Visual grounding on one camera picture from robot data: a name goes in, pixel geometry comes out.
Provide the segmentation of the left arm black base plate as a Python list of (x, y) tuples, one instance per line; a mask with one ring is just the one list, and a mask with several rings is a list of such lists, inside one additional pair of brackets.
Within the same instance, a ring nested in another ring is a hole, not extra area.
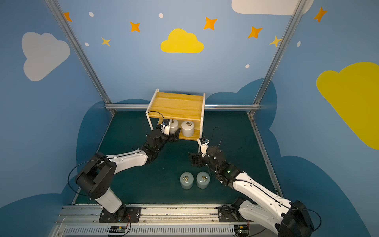
[(141, 207), (122, 205), (115, 213), (105, 208), (100, 213), (100, 223), (138, 223), (141, 216)]

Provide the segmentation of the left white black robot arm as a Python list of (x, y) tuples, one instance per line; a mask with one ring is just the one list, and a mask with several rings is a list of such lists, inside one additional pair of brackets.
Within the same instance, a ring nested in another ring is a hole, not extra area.
[(75, 183), (109, 214), (118, 213), (123, 203), (110, 188), (114, 175), (152, 163), (167, 142), (177, 142), (181, 130), (170, 132), (170, 122), (164, 119), (147, 136), (146, 143), (133, 152), (107, 156), (96, 153), (77, 174)]

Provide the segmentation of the teal tea canister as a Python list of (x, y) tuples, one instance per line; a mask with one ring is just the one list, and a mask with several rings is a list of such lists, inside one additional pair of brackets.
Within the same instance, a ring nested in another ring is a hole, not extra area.
[(210, 183), (210, 175), (207, 172), (199, 172), (196, 176), (196, 184), (200, 189), (206, 189)]
[(181, 187), (185, 190), (189, 190), (192, 188), (194, 183), (194, 177), (190, 172), (184, 172), (180, 176), (180, 184)]

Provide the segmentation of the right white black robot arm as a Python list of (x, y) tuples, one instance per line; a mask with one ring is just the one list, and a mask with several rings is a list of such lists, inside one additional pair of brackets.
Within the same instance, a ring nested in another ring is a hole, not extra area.
[(207, 166), (221, 184), (248, 197), (237, 207), (245, 220), (256, 222), (279, 237), (309, 237), (317, 230), (310, 209), (302, 202), (290, 201), (271, 192), (229, 163), (217, 146), (205, 152), (190, 153), (189, 157), (193, 166)]

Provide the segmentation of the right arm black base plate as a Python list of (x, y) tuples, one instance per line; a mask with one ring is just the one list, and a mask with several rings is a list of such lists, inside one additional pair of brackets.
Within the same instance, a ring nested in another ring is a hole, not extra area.
[(238, 210), (228, 205), (222, 205), (217, 207), (219, 222), (247, 222)]

